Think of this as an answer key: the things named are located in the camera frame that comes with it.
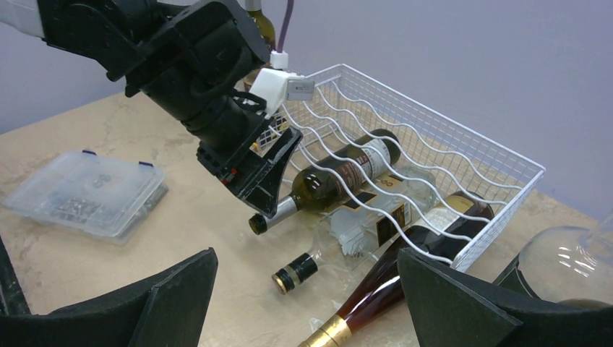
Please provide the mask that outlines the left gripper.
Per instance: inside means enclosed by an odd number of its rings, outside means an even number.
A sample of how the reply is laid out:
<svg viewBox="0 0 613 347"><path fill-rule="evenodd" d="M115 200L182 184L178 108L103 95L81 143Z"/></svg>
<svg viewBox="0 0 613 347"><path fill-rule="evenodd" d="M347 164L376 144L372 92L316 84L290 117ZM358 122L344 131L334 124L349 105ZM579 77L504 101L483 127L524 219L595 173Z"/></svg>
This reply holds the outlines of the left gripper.
<svg viewBox="0 0 613 347"><path fill-rule="evenodd" d="M266 102L235 89L267 53L251 19L157 19L132 32L143 62L125 95L146 95L197 137L198 161L258 213L277 213L283 174L302 133L289 127L264 156L250 149Z"/></svg>

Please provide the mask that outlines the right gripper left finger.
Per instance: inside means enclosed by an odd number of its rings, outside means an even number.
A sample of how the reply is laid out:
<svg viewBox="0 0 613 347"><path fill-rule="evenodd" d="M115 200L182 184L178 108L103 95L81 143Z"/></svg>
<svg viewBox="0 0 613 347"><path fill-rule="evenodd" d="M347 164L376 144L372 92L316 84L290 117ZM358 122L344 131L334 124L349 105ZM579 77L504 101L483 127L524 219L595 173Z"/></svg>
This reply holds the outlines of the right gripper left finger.
<svg viewBox="0 0 613 347"><path fill-rule="evenodd" d="M213 248L49 314L1 316L2 346L197 346L213 293Z"/></svg>

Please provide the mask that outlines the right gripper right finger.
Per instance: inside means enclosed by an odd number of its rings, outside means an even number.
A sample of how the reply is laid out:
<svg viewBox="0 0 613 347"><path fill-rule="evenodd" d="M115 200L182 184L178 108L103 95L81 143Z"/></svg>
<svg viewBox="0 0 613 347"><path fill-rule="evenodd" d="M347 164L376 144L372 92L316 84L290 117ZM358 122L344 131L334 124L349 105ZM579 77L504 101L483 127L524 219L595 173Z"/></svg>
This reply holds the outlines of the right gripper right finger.
<svg viewBox="0 0 613 347"><path fill-rule="evenodd" d="M420 346L611 346L612 308L588 309L518 294L438 262L408 267L406 304Z"/></svg>

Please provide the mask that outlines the dark bottle silver collar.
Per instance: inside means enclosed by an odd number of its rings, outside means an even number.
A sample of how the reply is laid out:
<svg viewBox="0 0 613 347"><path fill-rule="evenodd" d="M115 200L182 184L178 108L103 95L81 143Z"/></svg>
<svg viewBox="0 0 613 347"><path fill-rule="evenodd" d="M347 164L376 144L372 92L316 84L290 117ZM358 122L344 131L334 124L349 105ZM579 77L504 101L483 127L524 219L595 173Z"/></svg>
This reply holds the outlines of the dark bottle silver collar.
<svg viewBox="0 0 613 347"><path fill-rule="evenodd" d="M276 214L260 213L249 219L251 230L263 234L270 228L304 210L323 213L356 194L367 179L375 179L400 158L398 138L389 130L375 129L297 173L291 191L278 202Z"/></svg>

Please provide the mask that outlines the dark labelled wine bottle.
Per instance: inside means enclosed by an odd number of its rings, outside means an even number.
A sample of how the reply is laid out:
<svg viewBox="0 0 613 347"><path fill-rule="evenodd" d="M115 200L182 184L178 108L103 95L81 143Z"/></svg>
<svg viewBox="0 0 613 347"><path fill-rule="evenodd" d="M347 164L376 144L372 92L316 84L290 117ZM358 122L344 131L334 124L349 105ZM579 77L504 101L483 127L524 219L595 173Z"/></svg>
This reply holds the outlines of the dark labelled wine bottle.
<svg viewBox="0 0 613 347"><path fill-rule="evenodd" d="M247 11L248 15L254 20L258 28L260 29L260 33L262 38L264 39L268 53L271 53L276 49L275 43L275 28L273 23L267 18L262 11L262 1L261 0L245 0L244 8ZM243 80L244 90L249 92L252 87L257 75L260 73L261 68L255 69L250 72Z"/></svg>

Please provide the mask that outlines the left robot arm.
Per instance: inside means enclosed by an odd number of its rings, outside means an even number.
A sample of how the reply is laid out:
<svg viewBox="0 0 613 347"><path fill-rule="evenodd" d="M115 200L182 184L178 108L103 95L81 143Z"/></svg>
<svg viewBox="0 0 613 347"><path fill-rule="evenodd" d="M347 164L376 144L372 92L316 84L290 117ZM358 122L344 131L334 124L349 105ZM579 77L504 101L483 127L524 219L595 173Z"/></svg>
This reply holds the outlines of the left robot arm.
<svg viewBox="0 0 613 347"><path fill-rule="evenodd" d="M236 1L3 1L1 21L47 45L97 61L127 97L145 94L200 145L198 161L235 197L277 213L282 175L302 134L287 129L266 155L252 144L282 103L289 74ZM259 69L247 91L236 83Z"/></svg>

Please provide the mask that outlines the red bottle gold foil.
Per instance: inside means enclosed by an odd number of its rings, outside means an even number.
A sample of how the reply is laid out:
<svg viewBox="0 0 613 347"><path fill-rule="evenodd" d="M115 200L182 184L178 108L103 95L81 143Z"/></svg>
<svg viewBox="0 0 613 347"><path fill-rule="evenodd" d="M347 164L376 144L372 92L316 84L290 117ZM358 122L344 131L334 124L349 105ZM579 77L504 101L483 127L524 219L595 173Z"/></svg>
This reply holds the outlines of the red bottle gold foil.
<svg viewBox="0 0 613 347"><path fill-rule="evenodd" d="M358 331L406 302L410 282L423 283L409 260L447 266L493 219L493 207L475 192L456 191L412 223L375 262L360 284L301 346L341 346Z"/></svg>

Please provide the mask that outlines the small dark bottle gold cap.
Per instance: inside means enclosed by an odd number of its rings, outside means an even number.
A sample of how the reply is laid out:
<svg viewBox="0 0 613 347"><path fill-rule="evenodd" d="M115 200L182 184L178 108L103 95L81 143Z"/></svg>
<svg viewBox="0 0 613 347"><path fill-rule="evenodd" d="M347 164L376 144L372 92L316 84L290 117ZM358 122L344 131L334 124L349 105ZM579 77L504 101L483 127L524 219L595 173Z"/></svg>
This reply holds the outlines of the small dark bottle gold cap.
<svg viewBox="0 0 613 347"><path fill-rule="evenodd" d="M274 273L273 283L286 294L323 267L351 272L434 206L435 186L433 173L410 165L365 184L355 199L308 225L311 248Z"/></svg>

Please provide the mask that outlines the clear plastic parts box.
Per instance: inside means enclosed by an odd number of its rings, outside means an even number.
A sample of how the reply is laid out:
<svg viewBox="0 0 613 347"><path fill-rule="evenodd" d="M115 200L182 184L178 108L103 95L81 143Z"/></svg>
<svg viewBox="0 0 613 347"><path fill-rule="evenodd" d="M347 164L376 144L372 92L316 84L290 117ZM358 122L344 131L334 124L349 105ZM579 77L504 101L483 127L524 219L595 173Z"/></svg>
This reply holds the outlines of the clear plastic parts box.
<svg viewBox="0 0 613 347"><path fill-rule="evenodd" d="M42 223L125 244L168 191L164 171L93 151L67 151L24 180L3 204Z"/></svg>

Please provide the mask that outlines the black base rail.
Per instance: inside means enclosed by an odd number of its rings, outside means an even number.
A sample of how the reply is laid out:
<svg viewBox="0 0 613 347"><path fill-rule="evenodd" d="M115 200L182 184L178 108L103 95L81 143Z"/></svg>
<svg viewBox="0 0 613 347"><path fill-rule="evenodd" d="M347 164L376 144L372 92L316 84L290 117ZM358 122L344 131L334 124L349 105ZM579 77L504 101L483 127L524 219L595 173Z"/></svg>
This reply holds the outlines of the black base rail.
<svg viewBox="0 0 613 347"><path fill-rule="evenodd" d="M17 278L12 262L4 246L0 243L1 256L1 315L11 316L30 314L25 295Z"/></svg>

